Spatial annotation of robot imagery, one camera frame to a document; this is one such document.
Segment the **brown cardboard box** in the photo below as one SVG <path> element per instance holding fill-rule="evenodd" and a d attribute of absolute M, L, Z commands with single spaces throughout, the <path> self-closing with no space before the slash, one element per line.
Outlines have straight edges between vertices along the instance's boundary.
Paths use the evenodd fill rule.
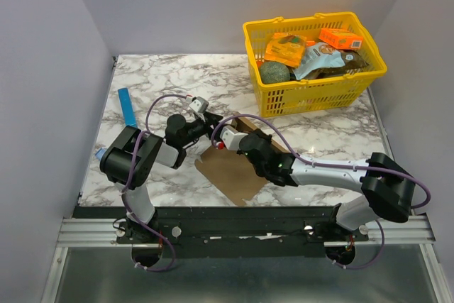
<path fill-rule="evenodd" d="M 227 149 L 209 147 L 194 162 L 195 168 L 236 206 L 247 202 L 268 184 L 258 177 L 244 155 Z"/>

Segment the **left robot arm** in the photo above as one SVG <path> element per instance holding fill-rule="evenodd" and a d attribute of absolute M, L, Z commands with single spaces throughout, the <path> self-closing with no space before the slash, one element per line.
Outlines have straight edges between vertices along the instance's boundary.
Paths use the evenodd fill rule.
<path fill-rule="evenodd" d="M 187 121 L 181 114 L 167 119 L 163 137 L 126 126 L 107 148 L 100 160 L 100 170 L 117 184 L 127 217 L 134 221 L 133 235 L 143 243 L 157 234 L 153 221 L 155 207 L 150 201 L 146 182 L 155 163 L 177 169 L 187 156 L 187 148 L 202 136 L 211 136 L 223 117 L 206 112 Z"/>

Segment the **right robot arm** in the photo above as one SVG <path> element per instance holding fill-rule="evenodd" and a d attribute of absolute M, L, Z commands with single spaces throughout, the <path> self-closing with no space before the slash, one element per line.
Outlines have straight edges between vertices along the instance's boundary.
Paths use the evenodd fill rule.
<path fill-rule="evenodd" d="M 411 175 L 384 153 L 353 162 L 302 161 L 275 149 L 271 137 L 260 131 L 240 140 L 239 153 L 245 155 L 259 177 L 277 186 L 322 185 L 359 193 L 358 198 L 336 206 L 327 221 L 327 234 L 334 240 L 343 240 L 377 219 L 408 221 L 415 184 Z"/>

